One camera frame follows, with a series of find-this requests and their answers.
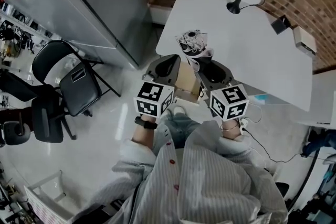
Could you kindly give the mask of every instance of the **wristwatch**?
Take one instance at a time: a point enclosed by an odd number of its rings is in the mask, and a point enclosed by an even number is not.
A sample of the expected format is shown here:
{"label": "wristwatch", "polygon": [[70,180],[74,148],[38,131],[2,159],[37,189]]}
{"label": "wristwatch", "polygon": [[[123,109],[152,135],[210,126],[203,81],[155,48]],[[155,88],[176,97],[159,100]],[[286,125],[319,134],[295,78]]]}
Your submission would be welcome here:
{"label": "wristwatch", "polygon": [[157,128],[157,124],[154,122],[150,122],[150,121],[144,121],[141,119],[141,117],[136,117],[134,122],[142,127],[144,127],[145,129],[151,129],[151,130],[155,130]]}

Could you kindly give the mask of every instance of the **jeans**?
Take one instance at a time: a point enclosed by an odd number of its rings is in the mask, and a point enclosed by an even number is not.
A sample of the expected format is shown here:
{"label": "jeans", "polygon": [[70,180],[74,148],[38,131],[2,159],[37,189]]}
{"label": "jeans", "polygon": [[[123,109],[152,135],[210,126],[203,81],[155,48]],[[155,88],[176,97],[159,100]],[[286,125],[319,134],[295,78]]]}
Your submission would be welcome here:
{"label": "jeans", "polygon": [[328,130],[317,136],[312,142],[307,146],[303,147],[303,154],[309,156],[321,147],[333,147],[336,149],[336,130]]}
{"label": "jeans", "polygon": [[193,121],[183,113],[168,114],[160,119],[160,124],[165,124],[169,128],[175,148],[184,148],[189,135],[200,126],[198,122]]}

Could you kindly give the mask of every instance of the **white striped shirt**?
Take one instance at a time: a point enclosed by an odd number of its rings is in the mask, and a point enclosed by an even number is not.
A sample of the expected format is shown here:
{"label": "white striped shirt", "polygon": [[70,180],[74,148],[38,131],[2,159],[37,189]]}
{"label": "white striped shirt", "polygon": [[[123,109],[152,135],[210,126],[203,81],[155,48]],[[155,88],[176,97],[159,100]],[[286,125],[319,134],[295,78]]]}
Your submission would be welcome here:
{"label": "white striped shirt", "polygon": [[[70,222],[116,199],[126,201],[108,224],[129,223],[130,217],[132,223],[145,224],[287,222],[272,176],[253,165],[249,137],[228,140],[215,121],[204,122],[187,139],[178,163],[170,133],[163,129],[155,134],[153,150],[125,141],[108,183]],[[133,192],[140,183],[131,216]]]}

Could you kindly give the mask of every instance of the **black chair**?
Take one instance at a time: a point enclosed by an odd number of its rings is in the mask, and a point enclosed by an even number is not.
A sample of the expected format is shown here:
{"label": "black chair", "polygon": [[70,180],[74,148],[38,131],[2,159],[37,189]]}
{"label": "black chair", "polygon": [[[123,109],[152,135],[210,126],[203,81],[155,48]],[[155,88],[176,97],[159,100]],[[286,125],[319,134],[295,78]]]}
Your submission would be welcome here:
{"label": "black chair", "polygon": [[283,182],[276,182],[275,184],[277,185],[281,195],[284,197],[288,192],[289,185]]}
{"label": "black chair", "polygon": [[[86,116],[92,116],[87,110],[88,107],[108,91],[113,91],[118,97],[121,96],[93,70],[92,67],[94,65],[98,63],[104,64],[103,62],[82,59],[68,43],[62,40],[49,42],[37,54],[32,66],[35,78],[45,84],[45,78],[51,68],[69,54],[74,54],[81,62],[59,84],[65,107],[71,116],[77,116],[81,113]],[[100,79],[108,87],[107,91],[102,93],[96,78]]]}
{"label": "black chair", "polygon": [[[59,94],[51,85],[32,86],[18,76],[2,70],[0,71],[0,89],[23,102],[33,99],[31,103],[32,121],[36,139],[51,143],[62,142],[63,131],[61,123],[63,123],[70,138],[72,140],[77,139],[75,135],[72,135],[65,120],[65,115],[69,113],[65,112],[64,106],[59,102]],[[8,125],[7,127],[13,129],[14,126]],[[44,133],[45,130],[51,130],[51,132],[46,134]],[[8,129],[7,134],[5,142],[9,141],[11,144],[15,143],[15,138],[18,138],[18,143],[27,138],[27,135],[24,137],[13,136],[10,129]]]}
{"label": "black chair", "polygon": [[35,97],[48,95],[54,92],[51,85],[32,86],[18,76],[0,69],[0,89],[7,92],[17,99],[27,102]]}
{"label": "black chair", "polygon": [[22,121],[7,121],[3,125],[4,141],[6,145],[20,145],[30,138],[30,128]]}
{"label": "black chair", "polygon": [[62,123],[72,140],[77,136],[71,133],[65,119],[64,108],[59,105],[59,96],[37,97],[31,102],[33,126],[36,139],[42,142],[61,143],[63,141]]}

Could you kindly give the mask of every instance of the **person's arm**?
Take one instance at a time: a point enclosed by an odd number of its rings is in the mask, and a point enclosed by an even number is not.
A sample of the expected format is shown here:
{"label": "person's arm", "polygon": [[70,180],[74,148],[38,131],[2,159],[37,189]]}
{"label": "person's arm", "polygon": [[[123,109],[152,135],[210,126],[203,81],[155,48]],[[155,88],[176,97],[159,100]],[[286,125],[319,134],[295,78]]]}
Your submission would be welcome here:
{"label": "person's arm", "polygon": [[[143,121],[149,121],[152,123],[155,123],[156,121],[156,118],[147,115],[142,115],[141,119]],[[154,141],[154,130],[145,129],[142,126],[137,125],[133,134],[132,141],[152,149]]]}
{"label": "person's arm", "polygon": [[238,120],[222,121],[221,129],[223,137],[230,140],[236,139],[237,137],[242,135],[239,127],[240,126]]}
{"label": "person's arm", "polygon": [[219,139],[218,153],[235,163],[254,164],[250,149],[250,137],[242,135],[238,120],[222,122],[222,137]]}

